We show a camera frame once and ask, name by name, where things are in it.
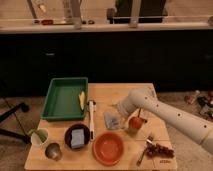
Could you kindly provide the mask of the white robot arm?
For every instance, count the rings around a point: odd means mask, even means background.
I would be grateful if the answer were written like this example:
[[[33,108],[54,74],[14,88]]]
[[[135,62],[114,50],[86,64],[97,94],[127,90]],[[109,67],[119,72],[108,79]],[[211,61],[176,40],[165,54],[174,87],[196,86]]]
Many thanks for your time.
[[[213,155],[212,122],[159,101],[146,88],[130,90],[117,104],[118,112],[125,118],[139,108],[155,114]]]

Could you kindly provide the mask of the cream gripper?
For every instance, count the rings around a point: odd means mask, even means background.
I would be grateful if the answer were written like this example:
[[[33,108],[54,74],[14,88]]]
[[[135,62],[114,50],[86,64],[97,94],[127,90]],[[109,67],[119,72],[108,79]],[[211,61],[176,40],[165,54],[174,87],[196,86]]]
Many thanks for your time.
[[[125,118],[128,118],[134,112],[134,105],[127,98],[119,101],[116,108]]]

